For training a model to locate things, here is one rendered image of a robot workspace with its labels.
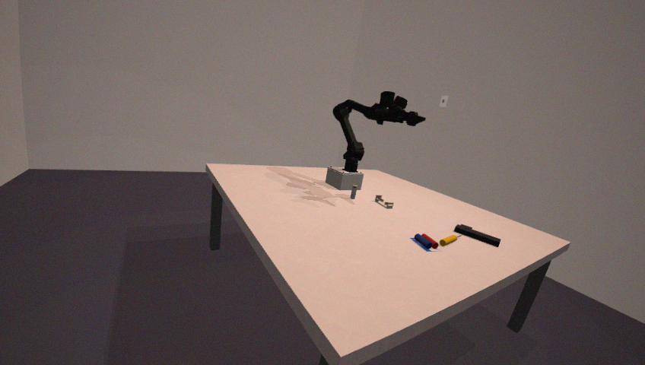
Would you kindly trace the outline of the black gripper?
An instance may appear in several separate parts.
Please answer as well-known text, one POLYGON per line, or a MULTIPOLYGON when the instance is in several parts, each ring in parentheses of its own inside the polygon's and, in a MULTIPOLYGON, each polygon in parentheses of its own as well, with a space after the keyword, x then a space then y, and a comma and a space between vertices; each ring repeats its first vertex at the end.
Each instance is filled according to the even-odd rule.
POLYGON ((386 112, 386 119, 389 122, 400 122, 403 123, 406 121, 407 125, 416 126, 419 122, 425 121, 424 117, 418 116, 416 112, 409 112, 402 110, 401 107, 390 105, 388 111, 386 112))

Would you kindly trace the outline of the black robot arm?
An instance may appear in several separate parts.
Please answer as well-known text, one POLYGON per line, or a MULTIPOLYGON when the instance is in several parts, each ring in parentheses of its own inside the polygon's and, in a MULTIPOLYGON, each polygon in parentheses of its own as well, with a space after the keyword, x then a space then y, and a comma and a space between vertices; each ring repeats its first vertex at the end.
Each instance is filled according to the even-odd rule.
POLYGON ((375 103, 372 107, 364 106, 354 100, 346 100, 344 103, 340 103, 333 109, 333 115, 341 123, 348 143, 347 152, 343 154, 343 158, 346 159, 345 168, 343 170, 349 173, 358 173, 358 160, 361 161, 364 156, 363 144, 362 142, 358 142, 355 138, 351 123, 348 120, 349 114, 352 110, 357 110, 358 112, 363 113, 368 119, 375 120, 377 125, 382 125, 383 121, 387 121, 387 107, 393 105, 401 107, 402 110, 404 110, 407 106, 408 101, 405 98, 396 96, 394 99, 394 96, 394 92, 384 91, 381 93, 380 103, 375 103))

